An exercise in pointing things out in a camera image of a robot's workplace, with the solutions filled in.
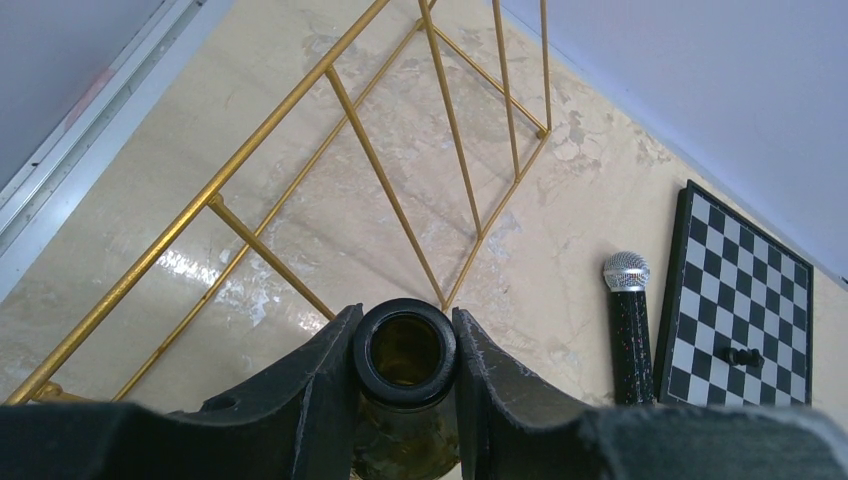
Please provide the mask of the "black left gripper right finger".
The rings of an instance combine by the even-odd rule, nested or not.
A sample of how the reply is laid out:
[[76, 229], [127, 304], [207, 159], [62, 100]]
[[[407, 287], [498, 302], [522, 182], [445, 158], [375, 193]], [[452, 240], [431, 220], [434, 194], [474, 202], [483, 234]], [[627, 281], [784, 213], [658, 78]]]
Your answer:
[[843, 479], [847, 435], [807, 407], [593, 407], [454, 309], [466, 479]]

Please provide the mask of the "dark green wine bottle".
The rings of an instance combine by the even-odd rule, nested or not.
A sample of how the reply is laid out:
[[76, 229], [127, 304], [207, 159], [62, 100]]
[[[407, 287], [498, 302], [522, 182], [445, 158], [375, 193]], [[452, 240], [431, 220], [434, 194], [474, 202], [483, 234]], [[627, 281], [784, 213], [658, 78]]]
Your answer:
[[437, 307], [411, 298], [368, 311], [351, 344], [361, 389], [352, 473], [439, 479], [459, 462], [453, 386], [458, 346]]

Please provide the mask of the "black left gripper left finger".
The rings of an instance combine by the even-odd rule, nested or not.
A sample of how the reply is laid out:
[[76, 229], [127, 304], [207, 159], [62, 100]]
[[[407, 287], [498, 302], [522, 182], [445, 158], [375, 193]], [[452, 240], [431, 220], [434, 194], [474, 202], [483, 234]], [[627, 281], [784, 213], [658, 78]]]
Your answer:
[[360, 306], [196, 412], [130, 402], [1, 410], [5, 479], [345, 479], [359, 389], [349, 347]]

